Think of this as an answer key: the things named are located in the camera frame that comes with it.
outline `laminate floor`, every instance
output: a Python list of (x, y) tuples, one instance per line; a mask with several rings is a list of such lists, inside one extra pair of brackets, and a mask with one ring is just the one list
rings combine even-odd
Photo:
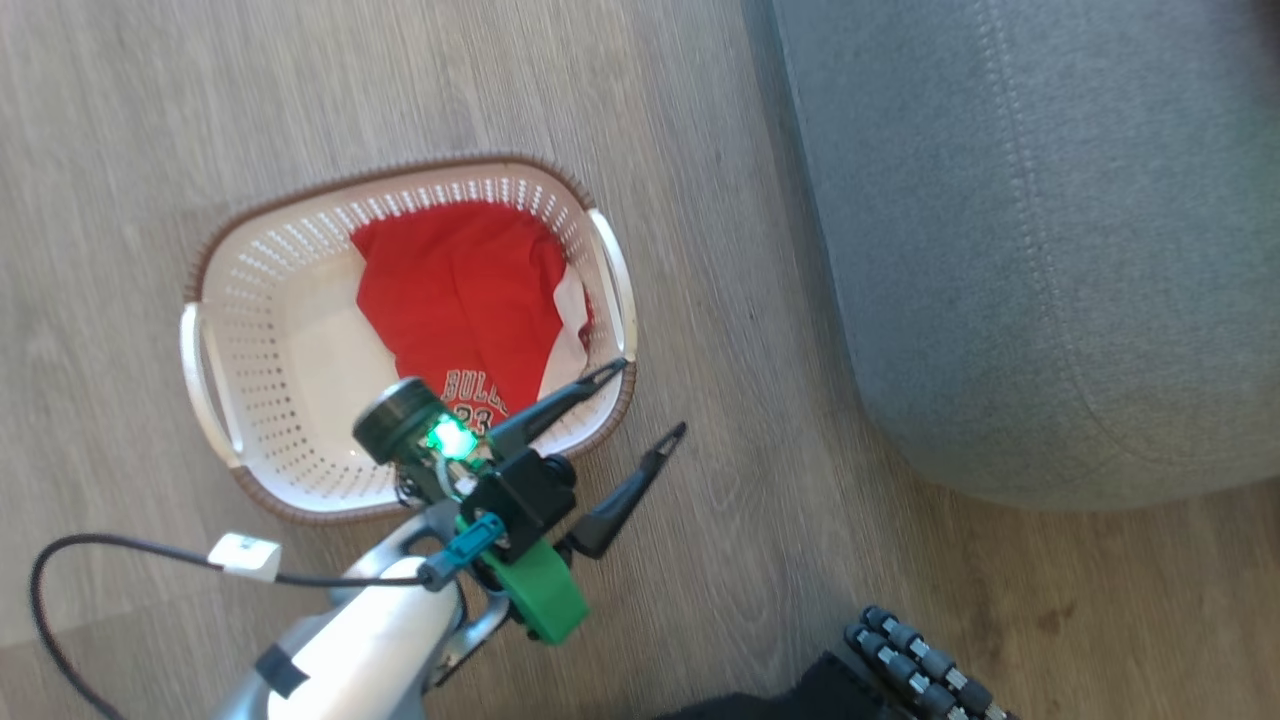
[[(0, 0), (0, 719), (91, 716), (26, 609), (56, 536), (238, 529), (335, 573), (390, 527), (292, 527), (237, 489), (187, 402), (182, 288), (238, 206), (471, 149), (571, 168), (623, 242), (639, 389), (585, 500), (692, 430), (612, 557), (575, 568), (594, 615), (572, 642), (502, 633), (433, 717), (776, 692), (868, 602), (1027, 717), (1280, 707), (1280, 487), (1023, 512), (924, 484), (863, 418), (763, 3)], [(323, 605), (111, 551), (60, 557), (49, 592), (138, 719), (205, 716)]]

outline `basket handle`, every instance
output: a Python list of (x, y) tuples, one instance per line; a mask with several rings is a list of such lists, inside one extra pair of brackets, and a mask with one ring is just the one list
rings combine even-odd
[(613, 332), (622, 341), (622, 356), (635, 363), (637, 328), (636, 328), (636, 300), (631, 292), (631, 273), (627, 270), (627, 261), (622, 258), (622, 249), (618, 238), (613, 234), (613, 228), (604, 219), (604, 214), (596, 209), (588, 210), (595, 232), (600, 236), (600, 246), (604, 249), (604, 265), (608, 269), (609, 284), (607, 290), (609, 319), (613, 322)]
[[(223, 427), (218, 419), (218, 413), (214, 410), (214, 396), (210, 393), (207, 382), (210, 373), (205, 372), (205, 363), (202, 360), (204, 355), (206, 355), (206, 328), (200, 316), (200, 302), (188, 302), (183, 307), (180, 331), (182, 374), (187, 380), (187, 395), (191, 397), (191, 407), (196, 411), (196, 420), (200, 423), (200, 429), (205, 432), (209, 445), (212, 446), (218, 457), (223, 462), (227, 462), (228, 468), (239, 468), (242, 462), (239, 461), (237, 448), (241, 443), (232, 441), (233, 430)], [(207, 355), (215, 357), (212, 352)], [(219, 386), (221, 373), (218, 372), (216, 364), (216, 360), (214, 360), (215, 368), (211, 374), (214, 384)], [(223, 396), (224, 393), (218, 393), (219, 398)], [(232, 415), (227, 410), (227, 405), (223, 404), (221, 407), (223, 416), (230, 419)]]

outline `laundry basket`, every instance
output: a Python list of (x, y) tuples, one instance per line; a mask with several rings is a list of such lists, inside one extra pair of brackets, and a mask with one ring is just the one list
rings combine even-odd
[[(214, 451), (253, 500), (289, 520), (335, 523), (401, 511), (393, 470), (351, 437), (398, 378), (360, 309), (365, 261), (351, 233), (375, 219), (461, 201), (539, 218), (577, 270), (591, 313), (588, 370), (635, 360), (636, 314), (617, 240), (590, 196), (525, 156), (471, 156), (314, 188), (242, 214), (214, 236), (182, 315), (187, 391)], [(573, 455), (604, 439), (631, 402), (635, 365), (538, 442)]]

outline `gray ottoman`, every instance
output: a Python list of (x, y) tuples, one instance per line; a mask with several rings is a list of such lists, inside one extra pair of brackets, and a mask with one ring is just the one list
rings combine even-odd
[(1280, 474), (1280, 15), (778, 0), (863, 402), (927, 478), (1112, 509)]

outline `black fabric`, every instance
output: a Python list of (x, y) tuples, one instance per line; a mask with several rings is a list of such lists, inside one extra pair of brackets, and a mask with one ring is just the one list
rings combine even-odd
[(742, 693), (701, 702), (659, 720), (900, 720), (867, 674), (827, 652), (788, 693), (764, 700)]

